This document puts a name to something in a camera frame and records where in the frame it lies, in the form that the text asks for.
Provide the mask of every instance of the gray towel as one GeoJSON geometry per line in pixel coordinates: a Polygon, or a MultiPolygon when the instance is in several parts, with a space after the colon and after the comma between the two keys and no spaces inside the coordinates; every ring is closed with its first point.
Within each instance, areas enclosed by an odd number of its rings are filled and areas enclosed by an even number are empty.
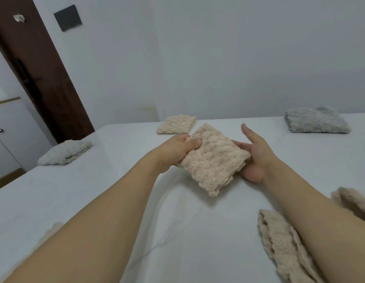
{"type": "Polygon", "coordinates": [[[293,133],[346,133],[350,132],[349,125],[338,111],[332,107],[293,108],[285,115],[290,131],[293,133]]]}
{"type": "Polygon", "coordinates": [[[67,140],[51,148],[39,159],[37,164],[39,166],[68,164],[91,147],[92,143],[90,141],[67,140]]]}

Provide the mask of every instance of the white cabinet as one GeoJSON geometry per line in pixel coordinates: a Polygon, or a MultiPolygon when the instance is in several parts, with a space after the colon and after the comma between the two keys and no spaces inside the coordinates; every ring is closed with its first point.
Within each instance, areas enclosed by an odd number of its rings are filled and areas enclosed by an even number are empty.
{"type": "Polygon", "coordinates": [[[25,171],[52,147],[21,99],[0,104],[0,129],[1,142],[25,171]]]}
{"type": "Polygon", "coordinates": [[[11,153],[0,142],[0,178],[21,168],[11,153]]]}

